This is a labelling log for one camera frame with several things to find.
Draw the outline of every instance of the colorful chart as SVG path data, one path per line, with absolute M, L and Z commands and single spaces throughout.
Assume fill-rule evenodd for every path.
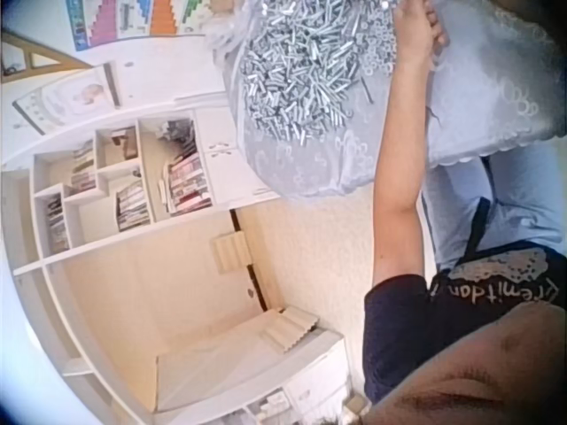
M 66 0 L 77 50 L 138 37 L 201 34 L 210 0 Z

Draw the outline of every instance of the pile of screws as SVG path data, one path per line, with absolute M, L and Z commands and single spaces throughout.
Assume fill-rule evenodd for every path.
M 246 112 L 265 134 L 303 146 L 353 117 L 343 103 L 358 82 L 362 8 L 352 0 L 264 1 L 240 67 Z

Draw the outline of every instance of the wall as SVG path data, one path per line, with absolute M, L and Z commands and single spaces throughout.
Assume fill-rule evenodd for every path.
M 12 2 L 6 8 L 3 26 L 93 66 L 111 62 L 122 109 L 224 90 L 221 72 L 215 67 L 202 36 L 146 37 L 75 51 L 65 0 Z M 74 72 L 52 73 L 2 85 L 3 162 L 40 138 L 13 109 L 12 102 Z
M 101 425 L 39 345 L 0 251 L 0 402 L 26 425 Z
M 158 355 L 261 313 L 245 269 L 216 269 L 210 240 L 232 231 L 219 212 L 65 263 L 91 331 L 150 410 Z

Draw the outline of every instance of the beige wall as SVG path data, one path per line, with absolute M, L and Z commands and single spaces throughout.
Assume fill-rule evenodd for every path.
M 245 269 L 216 270 L 210 240 L 231 231 L 221 212 L 65 263 L 91 331 L 151 410 L 158 355 L 261 312 Z

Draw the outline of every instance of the lace tablecloth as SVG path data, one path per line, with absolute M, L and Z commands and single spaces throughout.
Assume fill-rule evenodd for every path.
M 451 43 L 435 59 L 431 78 L 431 167 L 567 133 L 565 57 L 540 27 L 487 0 L 433 3 Z M 372 182 L 390 78 L 375 72 L 367 81 L 374 104 L 362 88 L 353 88 L 350 124 L 320 143 L 266 143 L 239 117 L 240 148 L 258 176 L 285 197 L 344 195 Z M 238 84 L 229 90 L 238 98 Z M 237 104 L 235 113 L 242 113 Z

